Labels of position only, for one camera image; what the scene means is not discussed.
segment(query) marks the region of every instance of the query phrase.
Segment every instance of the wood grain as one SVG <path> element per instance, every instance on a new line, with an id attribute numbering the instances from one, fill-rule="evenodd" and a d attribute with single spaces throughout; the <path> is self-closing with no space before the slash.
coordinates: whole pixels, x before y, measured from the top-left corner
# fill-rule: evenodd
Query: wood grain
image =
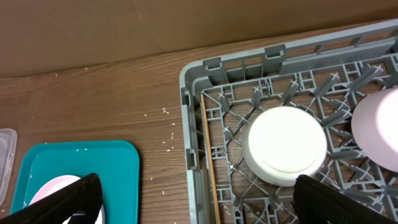
<path id="1" fill-rule="evenodd" d="M 181 69 L 203 58 L 356 26 L 1 79 L 0 127 L 15 129 L 18 141 L 0 218 L 10 211 L 21 161 L 34 145 L 125 139 L 135 145 L 142 161 L 141 223 L 189 223 L 178 90 Z M 169 114 L 163 113 L 163 107 Z"/>

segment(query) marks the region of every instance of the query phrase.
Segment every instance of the pink bowl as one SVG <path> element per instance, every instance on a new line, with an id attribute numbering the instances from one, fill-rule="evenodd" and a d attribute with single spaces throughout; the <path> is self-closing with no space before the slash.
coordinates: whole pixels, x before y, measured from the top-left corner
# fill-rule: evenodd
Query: pink bowl
<path id="1" fill-rule="evenodd" d="M 398 172 L 398 88 L 365 97 L 354 110 L 351 127 L 371 160 Z"/>

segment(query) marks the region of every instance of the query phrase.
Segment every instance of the brown cardboard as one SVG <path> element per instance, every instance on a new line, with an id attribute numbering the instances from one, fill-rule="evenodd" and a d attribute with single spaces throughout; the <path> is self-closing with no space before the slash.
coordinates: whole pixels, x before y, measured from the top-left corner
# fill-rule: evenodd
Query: brown cardboard
<path id="1" fill-rule="evenodd" d="M 4 0 L 0 77 L 397 15 L 396 0 Z"/>

